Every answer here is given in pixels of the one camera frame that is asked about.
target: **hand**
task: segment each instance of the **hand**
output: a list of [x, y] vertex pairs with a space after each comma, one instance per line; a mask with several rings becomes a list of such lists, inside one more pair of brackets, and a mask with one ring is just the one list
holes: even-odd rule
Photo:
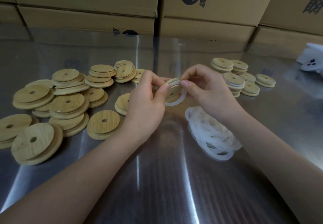
[[[152, 94], [152, 85], [159, 89]], [[170, 85], [152, 71], [146, 70], [138, 86], [131, 91], [127, 115], [122, 125], [126, 133], [144, 143], [160, 124], [165, 112], [165, 98]]]
[[199, 102], [206, 113], [220, 123], [225, 123], [226, 119], [233, 118], [237, 112], [243, 111], [222, 75], [207, 66], [197, 64], [190, 67], [184, 72], [181, 80], [181, 86]]

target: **forearm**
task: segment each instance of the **forearm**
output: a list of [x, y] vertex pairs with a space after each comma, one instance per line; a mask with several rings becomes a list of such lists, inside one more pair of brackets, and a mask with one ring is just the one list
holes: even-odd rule
[[11, 206], [0, 215], [0, 223], [83, 223], [116, 172], [139, 147], [134, 140], [117, 132]]
[[224, 125], [238, 138], [301, 223], [323, 222], [323, 172], [317, 166], [245, 111]]

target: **right hand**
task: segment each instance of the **right hand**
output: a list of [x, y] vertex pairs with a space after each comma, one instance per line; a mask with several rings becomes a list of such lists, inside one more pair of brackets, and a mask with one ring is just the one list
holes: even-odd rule
[[197, 64], [186, 70], [181, 77], [181, 86], [199, 102], [207, 114], [220, 123], [225, 123], [243, 111], [222, 75], [207, 66]]

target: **stacked cardboard boxes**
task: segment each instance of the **stacked cardboard boxes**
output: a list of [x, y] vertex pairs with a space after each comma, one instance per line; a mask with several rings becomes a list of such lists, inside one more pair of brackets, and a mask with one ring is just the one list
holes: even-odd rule
[[[17, 0], [17, 2], [27, 26], [34, 29], [68, 28], [153, 36], [154, 18], [157, 14], [157, 0]], [[39, 37], [35, 32], [33, 36], [35, 40]]]
[[29, 39], [24, 23], [18, 13], [16, 0], [0, 0], [0, 39]]
[[[296, 58], [306, 43], [323, 44], [322, 7], [323, 0], [271, 0], [252, 43], [278, 45], [289, 54], [275, 55]], [[272, 51], [261, 49], [263, 54]]]
[[211, 41], [239, 42], [243, 44], [228, 43], [224, 51], [243, 51], [269, 1], [163, 0], [159, 34], [204, 40], [204, 46]]

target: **pile of silicone rings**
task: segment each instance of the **pile of silicone rings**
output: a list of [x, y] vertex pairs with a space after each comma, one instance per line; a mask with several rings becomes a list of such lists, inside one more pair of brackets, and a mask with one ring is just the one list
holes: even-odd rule
[[185, 111], [192, 136], [200, 147], [219, 161], [227, 161], [234, 151], [241, 148], [240, 142], [226, 127], [208, 115], [201, 107], [189, 107]]

